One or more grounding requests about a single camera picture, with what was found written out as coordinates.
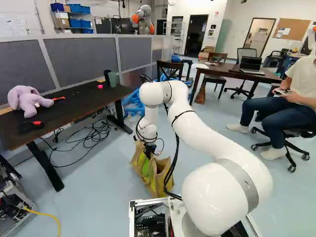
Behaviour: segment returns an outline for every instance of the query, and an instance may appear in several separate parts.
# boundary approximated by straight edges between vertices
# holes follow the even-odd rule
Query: brown paper bag
[[[133,169],[154,198],[166,197],[167,194],[163,191],[163,180],[170,169],[171,158],[158,159],[152,155],[149,160],[144,153],[144,144],[141,141],[136,141],[135,144],[136,151],[131,160]],[[173,186],[174,181],[171,176],[167,183],[168,191],[171,191]]]
[[[205,103],[205,86],[206,82],[203,82],[194,102],[201,105]]]

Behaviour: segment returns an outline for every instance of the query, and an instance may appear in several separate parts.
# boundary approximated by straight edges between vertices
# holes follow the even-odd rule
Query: person
[[[276,89],[289,89],[289,93],[246,100],[242,105],[240,124],[227,124],[231,131],[248,133],[254,112],[264,115],[262,127],[272,147],[261,152],[260,156],[268,160],[284,156],[287,152],[283,128],[316,123],[316,57],[299,59],[285,74],[286,79]]]

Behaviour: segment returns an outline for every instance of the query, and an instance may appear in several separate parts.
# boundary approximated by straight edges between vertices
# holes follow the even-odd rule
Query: light blue floor
[[[195,73],[196,70],[192,70],[191,76],[195,77]],[[228,79],[227,87],[240,84],[240,80]],[[251,83],[246,83],[246,88],[250,87]],[[267,140],[260,134],[243,135],[225,128],[227,123],[239,121],[244,96],[231,100],[229,96],[232,92],[227,92],[217,100],[219,89],[214,92],[214,85],[210,83],[206,89],[206,103],[193,104],[193,109],[206,124],[249,150],[252,144]],[[265,96],[268,90],[266,86],[259,86],[256,96]],[[136,118],[127,123],[133,128]],[[159,110],[157,127],[158,136],[165,142],[161,157],[173,156],[175,137],[163,107]],[[287,171],[286,158],[263,160],[273,176],[274,191],[272,197],[254,210],[252,215],[264,237],[303,237],[314,236],[316,233],[315,139],[295,138],[290,141],[308,150],[311,160],[305,162],[292,151],[298,165],[294,174]],[[65,149],[67,146],[61,143],[60,148]],[[59,193],[52,189],[43,169],[34,158],[22,163],[17,169],[23,175],[24,187],[40,211],[59,218],[62,236],[126,237],[129,231],[128,202],[132,199],[151,198],[130,167],[134,150],[132,135],[112,130],[109,138],[92,150],[84,160],[71,167],[58,169],[65,184],[64,190]],[[85,150],[78,148],[70,153],[55,154],[53,161],[57,164],[70,163],[83,153]],[[212,157],[180,141],[179,158],[174,172],[174,191],[180,193],[184,178],[195,168],[211,161]],[[16,236],[56,235],[57,227],[52,219],[36,217]]]

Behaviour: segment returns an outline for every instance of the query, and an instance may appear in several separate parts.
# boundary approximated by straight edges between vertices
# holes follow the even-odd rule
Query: yellow cable
[[[40,212],[37,212],[37,211],[33,211],[33,210],[30,210],[26,207],[23,208],[24,210],[30,212],[30,213],[34,213],[36,215],[41,215],[41,216],[49,216],[51,218],[53,218],[56,222],[57,222],[57,226],[58,226],[58,237],[60,237],[60,233],[61,233],[61,225],[60,225],[60,222],[59,220],[57,219],[57,217],[53,216],[53,215],[50,215],[50,214],[46,214],[46,213],[40,213]]]

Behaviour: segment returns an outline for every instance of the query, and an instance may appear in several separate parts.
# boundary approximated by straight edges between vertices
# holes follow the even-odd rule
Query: stuffed animal
[[[45,99],[40,93],[31,86],[17,85],[8,93],[8,102],[13,110],[24,110],[24,118],[36,115],[36,104],[44,107],[51,107],[53,100]]]

